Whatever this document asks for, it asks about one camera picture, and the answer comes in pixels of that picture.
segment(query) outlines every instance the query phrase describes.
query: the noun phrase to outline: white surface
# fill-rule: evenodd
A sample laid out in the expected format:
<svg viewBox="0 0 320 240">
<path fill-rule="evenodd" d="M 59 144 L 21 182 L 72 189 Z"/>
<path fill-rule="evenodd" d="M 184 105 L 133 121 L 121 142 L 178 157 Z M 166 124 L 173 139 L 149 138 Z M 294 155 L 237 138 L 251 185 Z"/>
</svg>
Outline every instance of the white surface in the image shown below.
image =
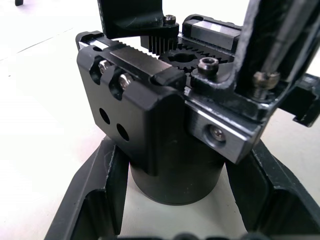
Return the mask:
<svg viewBox="0 0 320 240">
<path fill-rule="evenodd" d="M 41 240 L 75 172 L 104 134 L 95 126 L 78 71 L 75 37 L 101 30 L 95 0 L 0 1 L 0 239 Z M 203 14 L 242 25 L 248 1 L 163 0 L 182 23 Z M 126 40 L 139 46 L 139 39 Z M 320 75 L 319 55 L 309 72 Z M 305 128 L 278 110 L 263 140 L 320 204 L 320 121 Z M 223 170 L 215 189 L 186 206 L 141 194 L 129 176 L 122 236 L 180 232 L 238 237 L 245 232 Z"/>
</svg>

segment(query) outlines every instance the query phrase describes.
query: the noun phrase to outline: black mount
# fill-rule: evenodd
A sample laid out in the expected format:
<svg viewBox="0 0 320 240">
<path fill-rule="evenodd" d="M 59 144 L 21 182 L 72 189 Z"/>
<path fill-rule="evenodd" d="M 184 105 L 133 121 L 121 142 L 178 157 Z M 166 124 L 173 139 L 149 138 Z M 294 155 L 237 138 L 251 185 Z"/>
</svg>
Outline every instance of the black mount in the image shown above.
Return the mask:
<svg viewBox="0 0 320 240">
<path fill-rule="evenodd" d="M 161 0 L 98 5 L 103 33 L 76 37 L 77 64 L 95 123 L 112 140 L 105 138 L 78 170 L 45 239 L 119 235 L 129 165 L 148 197 L 183 205 L 205 197 L 226 164 L 243 223 L 259 232 L 242 239 L 320 235 L 319 206 L 260 141 L 277 107 L 307 127 L 320 113 L 320 79 L 304 74 L 320 43 L 320 1 L 251 1 L 243 27 L 194 14 L 179 36 Z M 142 36 L 141 45 L 162 61 L 110 40 L 132 36 Z M 215 63 L 214 76 L 195 61 L 202 56 L 215 58 L 207 62 Z M 275 76 L 281 79 L 269 88 L 265 81 Z M 230 129 L 246 142 L 225 134 Z M 223 157 L 230 140 L 227 152 L 241 150 L 234 162 Z"/>
</svg>

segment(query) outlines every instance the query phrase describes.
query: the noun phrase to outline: cylindrical base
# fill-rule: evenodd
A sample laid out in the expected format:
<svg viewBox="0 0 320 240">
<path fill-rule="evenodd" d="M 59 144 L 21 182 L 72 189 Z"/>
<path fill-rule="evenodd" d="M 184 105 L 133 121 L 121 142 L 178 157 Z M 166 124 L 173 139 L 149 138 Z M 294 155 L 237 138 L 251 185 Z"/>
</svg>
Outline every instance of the cylindrical base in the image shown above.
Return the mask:
<svg viewBox="0 0 320 240">
<path fill-rule="evenodd" d="M 150 176 L 139 167 L 131 165 L 132 177 L 140 190 L 158 203 L 191 204 L 212 191 L 224 165 L 223 158 L 217 153 L 199 152 L 199 155 L 197 159 L 185 159 L 179 161 L 179 164 L 163 167 L 157 176 Z"/>
</svg>

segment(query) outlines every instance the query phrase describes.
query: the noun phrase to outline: gear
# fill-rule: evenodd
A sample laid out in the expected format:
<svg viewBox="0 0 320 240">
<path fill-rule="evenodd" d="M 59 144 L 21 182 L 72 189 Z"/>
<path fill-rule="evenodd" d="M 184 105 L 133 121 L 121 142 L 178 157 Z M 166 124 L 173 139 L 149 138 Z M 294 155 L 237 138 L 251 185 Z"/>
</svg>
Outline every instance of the gear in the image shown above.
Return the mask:
<svg viewBox="0 0 320 240">
<path fill-rule="evenodd" d="M 190 73 L 197 67 L 199 60 L 206 56 L 207 54 L 198 51 L 198 49 L 178 44 L 177 49 L 162 53 L 158 59 L 183 70 L 185 73 Z"/>
</svg>

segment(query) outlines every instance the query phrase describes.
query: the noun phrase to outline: black cylinder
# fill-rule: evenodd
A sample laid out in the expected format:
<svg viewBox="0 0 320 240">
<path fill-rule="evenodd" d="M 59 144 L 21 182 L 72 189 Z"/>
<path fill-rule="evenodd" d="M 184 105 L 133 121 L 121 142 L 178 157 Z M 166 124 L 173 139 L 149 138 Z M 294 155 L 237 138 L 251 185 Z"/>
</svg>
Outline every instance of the black cylinder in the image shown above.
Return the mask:
<svg viewBox="0 0 320 240">
<path fill-rule="evenodd" d="M 131 164 L 136 185 L 158 203 L 191 204 L 208 195 L 217 184 L 225 158 L 197 139 L 186 138 L 183 149 L 167 149 L 156 176 Z"/>
</svg>

